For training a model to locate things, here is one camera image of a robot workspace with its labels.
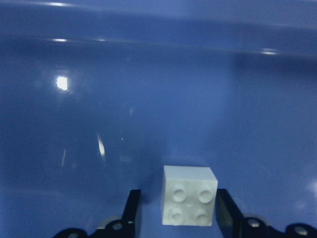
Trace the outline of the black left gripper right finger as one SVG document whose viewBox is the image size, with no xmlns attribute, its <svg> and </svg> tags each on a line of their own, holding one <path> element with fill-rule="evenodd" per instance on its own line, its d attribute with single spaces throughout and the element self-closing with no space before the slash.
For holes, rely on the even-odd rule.
<svg viewBox="0 0 317 238">
<path fill-rule="evenodd" d="M 290 224 L 281 232 L 262 219 L 244 215 L 226 189 L 215 199 L 216 221 L 224 238 L 315 238 L 317 229 L 303 223 Z"/>
</svg>

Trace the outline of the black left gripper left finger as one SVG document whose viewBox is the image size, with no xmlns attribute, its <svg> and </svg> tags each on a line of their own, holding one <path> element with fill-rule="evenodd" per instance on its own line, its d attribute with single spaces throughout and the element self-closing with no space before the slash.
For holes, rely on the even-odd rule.
<svg viewBox="0 0 317 238">
<path fill-rule="evenodd" d="M 129 192 L 121 218 L 102 225 L 92 234 L 83 229 L 68 228 L 60 231 L 55 238 L 138 238 L 141 229 L 141 190 Z"/>
</svg>

